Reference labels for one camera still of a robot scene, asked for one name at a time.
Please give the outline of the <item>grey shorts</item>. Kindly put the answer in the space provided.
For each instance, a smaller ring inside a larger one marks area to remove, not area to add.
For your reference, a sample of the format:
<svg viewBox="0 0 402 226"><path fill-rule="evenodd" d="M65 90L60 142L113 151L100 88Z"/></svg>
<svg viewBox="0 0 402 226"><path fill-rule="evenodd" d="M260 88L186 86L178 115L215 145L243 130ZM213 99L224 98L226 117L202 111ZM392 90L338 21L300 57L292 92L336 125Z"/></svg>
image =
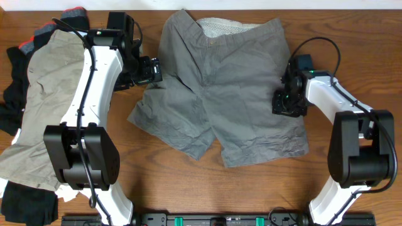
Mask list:
<svg viewBox="0 0 402 226"><path fill-rule="evenodd" d="M278 18L244 24L177 11L161 34L163 79L146 87L128 119L193 159L218 140L226 167L302 156L303 119L272 112L289 57Z"/></svg>

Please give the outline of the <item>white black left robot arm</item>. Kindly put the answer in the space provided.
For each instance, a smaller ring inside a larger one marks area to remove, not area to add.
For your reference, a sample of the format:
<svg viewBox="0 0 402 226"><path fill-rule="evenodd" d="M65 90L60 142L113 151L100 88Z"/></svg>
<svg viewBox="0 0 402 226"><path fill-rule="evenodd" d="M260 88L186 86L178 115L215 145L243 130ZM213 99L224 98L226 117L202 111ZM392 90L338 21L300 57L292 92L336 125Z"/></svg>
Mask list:
<svg viewBox="0 0 402 226"><path fill-rule="evenodd" d="M85 60L73 100L43 140L57 180L89 198L102 223L138 225L132 201L117 181L120 156L109 137L107 115L115 90L162 80L157 58L139 56L133 31L90 30L82 41Z"/></svg>

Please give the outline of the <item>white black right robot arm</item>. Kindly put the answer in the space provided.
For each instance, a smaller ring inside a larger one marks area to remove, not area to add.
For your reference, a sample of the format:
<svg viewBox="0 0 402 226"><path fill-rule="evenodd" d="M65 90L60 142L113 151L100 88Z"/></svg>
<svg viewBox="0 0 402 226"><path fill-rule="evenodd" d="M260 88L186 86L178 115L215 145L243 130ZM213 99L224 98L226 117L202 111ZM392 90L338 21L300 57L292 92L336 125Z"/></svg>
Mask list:
<svg viewBox="0 0 402 226"><path fill-rule="evenodd" d="M314 105L332 123L330 176L308 207L315 225L340 223L361 195L393 185L398 171L394 117L359 102L327 71L286 72L281 83L272 100L274 114L305 116L307 107Z"/></svg>

